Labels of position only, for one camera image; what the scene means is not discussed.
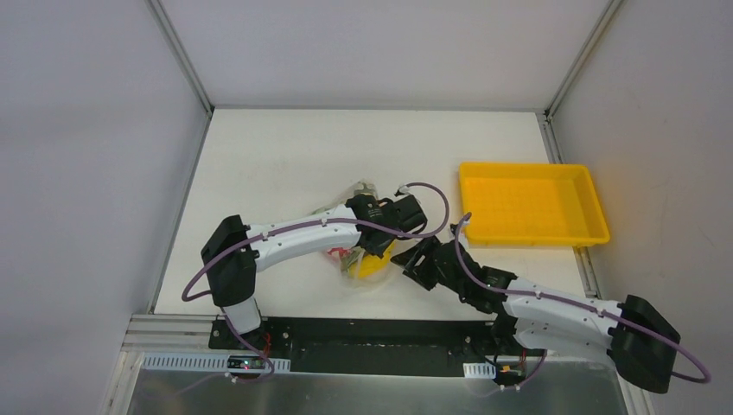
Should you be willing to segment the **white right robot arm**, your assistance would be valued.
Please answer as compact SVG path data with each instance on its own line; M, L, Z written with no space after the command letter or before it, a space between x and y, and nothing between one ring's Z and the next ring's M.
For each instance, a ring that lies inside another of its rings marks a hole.
M680 335L642 297L615 302L564 294L480 265L462 245L436 237L391 261L426 290L444 286L461 302L494 314L490 340L502 354L521 347L551 350L612 367L651 393L669 389Z

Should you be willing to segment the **clear zip top bag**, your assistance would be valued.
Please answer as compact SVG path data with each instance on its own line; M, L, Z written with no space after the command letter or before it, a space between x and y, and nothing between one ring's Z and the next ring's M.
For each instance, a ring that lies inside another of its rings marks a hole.
M312 214L324 213L338 204L345 203L347 199L362 194L377 197L378 191L372 182L359 180L332 202L314 210ZM366 290L382 285L389 278L387 267L390 264L389 260L392 258L395 245L396 242L393 241L382 257L369 254L361 247L329 248L322 252L322 256L338 268L343 285Z

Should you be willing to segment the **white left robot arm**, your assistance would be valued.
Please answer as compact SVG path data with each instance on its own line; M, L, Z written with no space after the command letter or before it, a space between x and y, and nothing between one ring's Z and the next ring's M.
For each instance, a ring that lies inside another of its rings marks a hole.
M243 349L264 337L254 291L259 272L289 259L335 248L361 248L383 257L389 245L428 220L412 195L396 201L359 194L300 220L246 225L226 217L201 249L214 305L232 324L230 336Z

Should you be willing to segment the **yellow fake corn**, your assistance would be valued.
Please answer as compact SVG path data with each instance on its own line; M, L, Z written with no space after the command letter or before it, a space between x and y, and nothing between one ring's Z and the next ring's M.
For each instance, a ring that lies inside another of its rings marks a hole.
M357 260L354 275L358 279L366 279L373 277L380 271L383 271L391 263L394 247L395 243L392 242L381 257L378 255L364 253L361 259Z

